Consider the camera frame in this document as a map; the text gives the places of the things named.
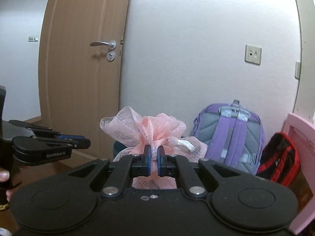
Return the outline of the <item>person left hand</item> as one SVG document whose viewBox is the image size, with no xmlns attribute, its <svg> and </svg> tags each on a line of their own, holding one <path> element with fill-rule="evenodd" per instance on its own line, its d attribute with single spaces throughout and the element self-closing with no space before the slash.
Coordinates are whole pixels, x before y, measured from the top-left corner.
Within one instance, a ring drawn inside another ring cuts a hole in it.
<svg viewBox="0 0 315 236">
<path fill-rule="evenodd" d="M 10 173 L 1 168 L 1 197 L 0 197 L 0 205 L 1 205 L 1 211 L 4 211 L 8 209 L 9 202 L 7 200 L 7 190 L 12 188 L 12 183 L 10 181 Z"/>
</svg>

